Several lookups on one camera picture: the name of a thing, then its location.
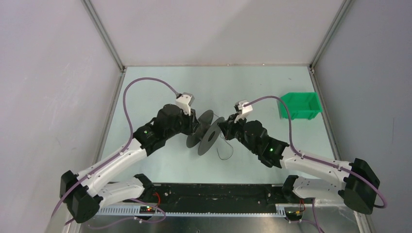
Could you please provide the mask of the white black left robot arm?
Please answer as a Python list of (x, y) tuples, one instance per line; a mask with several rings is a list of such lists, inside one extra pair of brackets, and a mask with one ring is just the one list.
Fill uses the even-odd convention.
[(101, 208), (123, 200), (150, 201), (154, 190), (145, 175), (138, 174), (125, 182), (111, 183), (111, 180), (164, 147), (170, 138), (178, 134), (193, 135), (199, 127), (194, 109), (166, 104), (148, 123), (133, 130), (126, 143), (109, 157), (80, 172), (63, 173), (60, 201), (67, 206), (71, 220), (84, 223)]

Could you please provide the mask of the dark grey cable spool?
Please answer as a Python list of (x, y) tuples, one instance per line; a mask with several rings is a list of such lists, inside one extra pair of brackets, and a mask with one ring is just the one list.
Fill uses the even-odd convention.
[(213, 121), (214, 116), (212, 110), (207, 110), (201, 114), (198, 118), (200, 126), (194, 134), (187, 137), (186, 146), (193, 148), (198, 145), (197, 154), (199, 156), (209, 151), (222, 131), (219, 123), (224, 122), (224, 117), (217, 117), (217, 119)]

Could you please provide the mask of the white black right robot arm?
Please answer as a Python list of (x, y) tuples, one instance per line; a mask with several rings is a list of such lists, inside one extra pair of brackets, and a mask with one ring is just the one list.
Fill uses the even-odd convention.
[(362, 159), (353, 162), (326, 160), (272, 138), (260, 121), (226, 120), (218, 124), (227, 140), (236, 139), (267, 167), (301, 171), (327, 182), (353, 211), (370, 215), (380, 180)]

